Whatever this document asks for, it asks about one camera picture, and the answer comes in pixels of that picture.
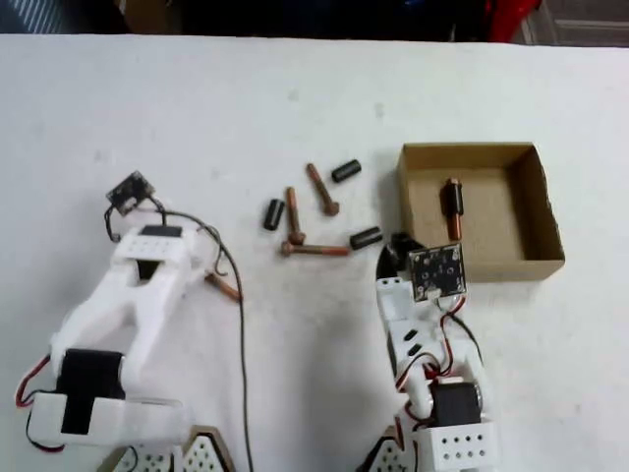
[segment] screw head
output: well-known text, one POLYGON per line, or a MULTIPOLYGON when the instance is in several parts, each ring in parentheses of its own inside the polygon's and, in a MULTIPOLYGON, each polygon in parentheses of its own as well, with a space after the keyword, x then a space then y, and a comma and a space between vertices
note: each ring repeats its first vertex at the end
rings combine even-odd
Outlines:
POLYGON ((334 216, 338 214, 340 208, 341 205, 339 205, 338 202, 330 202, 329 205, 325 206, 324 212, 328 216, 334 216))
POLYGON ((288 258, 293 253, 293 245, 288 241, 284 241, 280 248, 280 252, 288 258))
POLYGON ((303 246, 304 241, 306 240, 306 234, 298 233, 298 232, 291 232, 288 235, 288 240, 295 246, 303 246))

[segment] open cardboard box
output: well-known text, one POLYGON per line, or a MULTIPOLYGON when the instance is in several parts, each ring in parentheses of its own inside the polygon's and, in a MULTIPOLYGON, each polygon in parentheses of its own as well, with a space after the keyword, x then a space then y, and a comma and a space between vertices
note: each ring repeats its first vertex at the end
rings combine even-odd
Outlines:
POLYGON ((404 226, 427 247, 450 243, 439 193, 461 181, 468 281, 541 280, 565 264, 532 144, 404 145, 398 171, 404 226))

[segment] copper screw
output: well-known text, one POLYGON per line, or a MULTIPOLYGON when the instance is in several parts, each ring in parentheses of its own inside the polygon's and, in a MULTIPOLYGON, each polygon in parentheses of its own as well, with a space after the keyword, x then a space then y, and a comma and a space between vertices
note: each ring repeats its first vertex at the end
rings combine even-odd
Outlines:
POLYGON ((314 164, 310 163, 306 166, 306 172, 308 172, 308 176, 313 181, 316 186, 316 191, 321 196, 323 200, 323 212, 328 216, 334 216, 338 213, 340 205, 337 202, 333 202, 330 194, 328 194, 327 189, 325 188, 325 184, 321 180, 320 175, 316 171, 316 167, 314 164))
POLYGON ((235 302, 240 302, 240 299, 241 299, 240 292, 236 290, 235 288, 233 288, 231 285, 229 285, 227 282, 222 280, 215 273, 209 273, 205 277, 205 281, 215 286, 216 288, 218 288, 218 290, 223 292, 225 295, 227 295, 229 298, 231 298, 235 302))
POLYGON ((461 240, 461 216, 463 215, 463 196, 459 179, 448 179, 444 188, 448 236, 453 241, 461 240))
POLYGON ((320 256, 349 256, 350 250, 344 246, 294 246, 284 241, 281 253, 287 258, 293 254, 319 254, 320 256))
POLYGON ((297 199, 295 198, 295 189, 293 187, 286 189, 286 207, 288 207, 288 224, 290 227, 288 240, 293 244, 301 246, 304 244, 306 234, 302 233, 302 230, 299 227, 297 199))

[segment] white table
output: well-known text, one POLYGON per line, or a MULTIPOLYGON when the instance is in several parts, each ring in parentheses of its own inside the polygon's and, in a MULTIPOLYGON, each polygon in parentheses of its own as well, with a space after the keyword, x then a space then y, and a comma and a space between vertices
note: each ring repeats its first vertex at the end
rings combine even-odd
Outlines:
MULTIPOLYGON (((403 143, 533 141, 566 266, 473 285, 465 314, 500 400, 502 470, 626 470, 628 83, 629 50, 0 36, 2 468, 93 470, 107 452, 36 451, 12 395, 106 270, 104 193, 138 169, 220 228, 241 267, 257 471, 354 470, 403 402, 375 304, 379 248, 283 260, 284 232, 260 228, 269 199, 296 186, 308 241, 344 243, 398 229, 403 143), (364 170, 331 188, 328 219, 304 165, 327 175, 354 157, 364 170)), ((232 302, 191 292, 149 376, 218 426, 244 471, 237 329, 232 302)))

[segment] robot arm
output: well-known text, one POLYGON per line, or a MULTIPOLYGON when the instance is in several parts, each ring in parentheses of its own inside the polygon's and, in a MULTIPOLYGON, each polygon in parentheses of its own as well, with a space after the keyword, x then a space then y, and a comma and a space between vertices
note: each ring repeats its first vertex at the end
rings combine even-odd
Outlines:
POLYGON ((408 401, 395 434, 378 442, 360 470, 490 470, 498 447, 489 382, 476 343, 452 322, 461 322, 456 313, 465 303, 461 246, 426 249, 394 235, 375 290, 396 388, 408 401))
MULTIPOLYGON (((123 216, 135 220, 119 241, 110 267, 93 293, 69 313, 50 341, 56 378, 52 391, 34 395, 28 434, 38 443, 116 446, 133 443, 182 443, 191 416, 176 399, 151 397, 143 389, 143 370, 168 319, 189 285, 210 265, 210 245, 196 226, 151 224, 156 213, 139 205, 152 201, 153 189, 134 173, 108 198, 123 216), (124 325, 136 335, 127 352, 97 348, 124 325)), ((29 406, 18 399, 18 406, 29 406)))

